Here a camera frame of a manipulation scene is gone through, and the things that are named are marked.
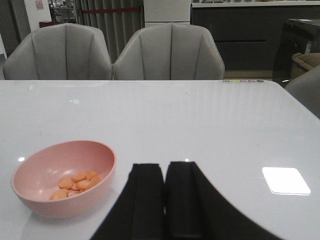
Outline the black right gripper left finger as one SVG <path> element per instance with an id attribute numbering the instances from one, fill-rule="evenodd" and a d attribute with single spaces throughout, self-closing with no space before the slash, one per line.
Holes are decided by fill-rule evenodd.
<path id="1" fill-rule="evenodd" d="M 162 240 L 164 180 L 155 163 L 134 164 L 127 182 L 92 240 Z"/>

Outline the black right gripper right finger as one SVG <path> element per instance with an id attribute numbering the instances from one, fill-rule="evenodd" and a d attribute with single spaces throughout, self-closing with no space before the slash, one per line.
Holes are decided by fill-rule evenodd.
<path id="1" fill-rule="evenodd" d="M 276 240 L 234 207 L 195 162 L 171 162 L 165 189 L 170 240 Z"/>

